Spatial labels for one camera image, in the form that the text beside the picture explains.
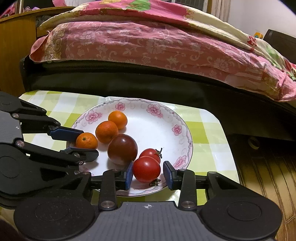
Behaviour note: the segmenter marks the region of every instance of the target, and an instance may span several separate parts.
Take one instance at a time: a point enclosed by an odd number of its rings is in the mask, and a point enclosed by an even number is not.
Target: orange
[[[99,142],[108,143],[116,135],[118,135],[118,128],[112,121],[103,121],[96,128],[96,137]]]
[[[98,140],[92,133],[82,133],[76,139],[75,147],[86,148],[86,149],[97,149]]]
[[[110,115],[108,116],[108,120],[114,122],[118,130],[121,130],[122,128],[124,128],[128,123],[128,119],[126,118],[126,115],[118,110],[111,112]]]

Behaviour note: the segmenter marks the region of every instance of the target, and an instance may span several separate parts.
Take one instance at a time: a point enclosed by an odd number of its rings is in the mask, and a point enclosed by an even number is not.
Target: plate rim
[[[142,99],[142,98],[134,98],[134,97],[131,97],[131,98],[128,98],[128,97],[121,97],[121,98],[116,98],[116,99],[106,100],[106,101],[104,101],[104,102],[102,102],[102,103],[100,103],[100,104],[97,104],[97,105],[93,106],[92,108],[86,110],[84,113],[82,113],[82,114],[81,114],[81,115],[80,115],[80,116],[74,121],[74,123],[72,124],[71,128],[74,127],[74,129],[75,129],[75,127],[77,127],[77,124],[80,123],[80,121],[77,122],[77,120],[80,119],[82,116],[83,116],[83,118],[84,118],[84,117],[85,117],[85,114],[86,114],[87,112],[89,112],[91,109],[94,109],[94,108],[96,108],[96,107],[100,107],[101,105],[104,105],[104,104],[107,103],[107,102],[111,102],[111,101],[114,102],[114,101],[119,101],[119,100],[122,100],[122,99],[126,99],[126,100],[138,100],[138,101],[143,100],[144,102],[149,103],[149,104],[157,103],[157,104],[163,106],[165,109],[168,109],[168,110],[170,110],[171,112],[173,112],[174,114],[176,114],[176,117],[179,117],[179,118],[182,120],[182,122],[184,122],[184,124],[185,124],[185,126],[186,126],[186,129],[187,129],[187,131],[189,132],[189,135],[186,135],[187,138],[188,138],[188,144],[189,144],[189,146],[192,146],[192,148],[191,148],[191,152],[189,153],[189,155],[190,155],[190,159],[189,159],[188,164],[187,164],[187,166],[186,166],[186,168],[185,168],[185,169],[187,169],[188,166],[189,166],[189,164],[190,164],[190,162],[191,162],[192,156],[193,156],[193,138],[192,138],[192,135],[191,135],[191,131],[190,131],[189,127],[187,126],[186,122],[183,120],[182,117],[180,117],[180,116],[179,116],[175,111],[173,111],[171,108],[167,107],[166,105],[164,105],[164,104],[162,104],[162,103],[160,103],[160,102],[158,102],[158,101],[152,101],[152,100],[147,100],[147,99]],[[68,148],[68,147],[70,147],[70,142],[69,142],[69,141],[66,142],[66,148]],[[148,193],[148,194],[139,194],[139,195],[134,195],[134,196],[123,196],[123,195],[116,195],[116,196],[118,196],[118,197],[141,197],[141,196],[147,196],[147,195],[151,195],[151,194],[154,194],[154,193],[156,193],[156,192],[159,192],[159,191],[163,190],[163,189],[166,188],[166,187],[167,187],[167,185],[163,186],[162,188],[159,188],[159,189],[155,190],[155,191],[152,192],[152,193]]]

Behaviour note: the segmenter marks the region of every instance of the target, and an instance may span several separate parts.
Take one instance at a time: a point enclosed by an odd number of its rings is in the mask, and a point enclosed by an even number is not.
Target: wooden desk
[[[20,60],[30,54],[37,37],[46,34],[36,28],[36,17],[54,16],[74,7],[51,7],[0,19],[0,90],[20,96],[25,92]]]

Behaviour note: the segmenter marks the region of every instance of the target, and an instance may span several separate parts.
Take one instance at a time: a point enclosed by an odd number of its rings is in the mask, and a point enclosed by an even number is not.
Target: tablecloth
[[[86,110],[110,99],[118,97],[101,97],[77,93],[55,91],[32,91],[23,94],[21,99],[47,110],[47,115],[58,120],[61,125],[71,127]],[[203,109],[177,104],[161,104],[174,110],[187,124],[193,139],[193,156],[188,169],[196,175],[206,175],[208,171],[217,171],[239,182],[236,166],[224,131],[219,120]],[[51,139],[47,134],[24,134],[24,140],[56,151],[66,148],[65,141]],[[175,201],[178,203],[180,191],[168,188],[143,197],[118,197],[122,201],[152,202]],[[97,204],[99,192],[95,191],[92,204]],[[206,202],[205,191],[197,190],[197,204]],[[14,225],[13,210],[0,207],[0,218]]]

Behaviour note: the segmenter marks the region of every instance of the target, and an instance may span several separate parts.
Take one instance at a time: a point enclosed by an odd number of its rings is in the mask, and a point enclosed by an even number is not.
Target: floral plate
[[[122,98],[101,103],[83,113],[72,128],[90,132],[95,135],[98,124],[108,120],[108,115],[114,111],[122,111],[128,119],[127,126],[120,130],[136,141],[138,156],[147,149],[162,150],[161,173],[156,186],[140,183],[133,177],[129,191],[117,191],[119,196],[144,196],[166,187],[163,176],[163,162],[169,161],[176,169],[187,168],[192,157],[193,144],[190,131],[180,116],[166,106],[144,99]],[[113,164],[107,155],[108,144],[99,142],[99,157],[80,166],[80,171],[89,171],[92,175],[102,175],[104,171],[119,168]]]

